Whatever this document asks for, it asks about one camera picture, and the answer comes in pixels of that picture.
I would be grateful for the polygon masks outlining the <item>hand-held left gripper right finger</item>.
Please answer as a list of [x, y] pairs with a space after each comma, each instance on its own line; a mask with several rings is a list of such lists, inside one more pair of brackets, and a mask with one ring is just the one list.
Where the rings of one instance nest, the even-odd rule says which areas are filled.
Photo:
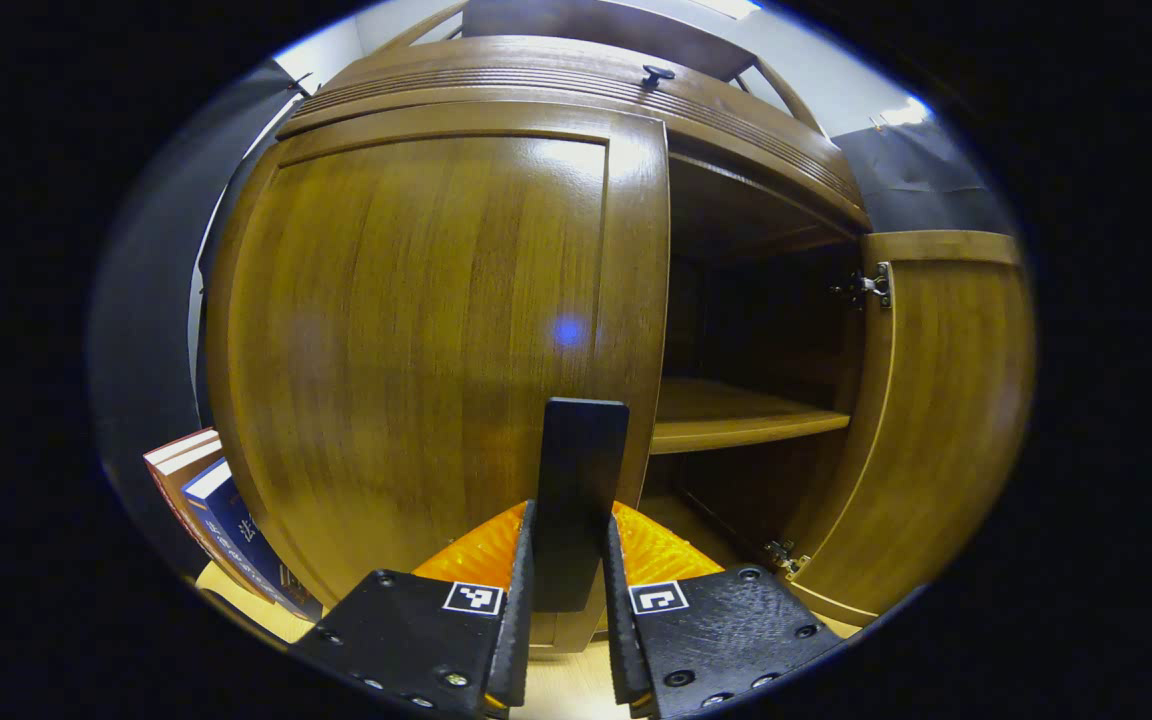
[[764, 700], [846, 650], [846, 639], [758, 564], [634, 583], [670, 559], [667, 528], [614, 503], [604, 583], [614, 702], [634, 719], [703, 719]]

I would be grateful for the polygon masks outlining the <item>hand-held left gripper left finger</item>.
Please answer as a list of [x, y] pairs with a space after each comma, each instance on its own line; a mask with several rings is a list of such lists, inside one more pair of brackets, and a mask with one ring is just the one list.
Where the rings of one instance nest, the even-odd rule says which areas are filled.
[[291, 644], [291, 655], [434, 719], [507, 719], [524, 705], [535, 501], [521, 506], [506, 585], [378, 569]]

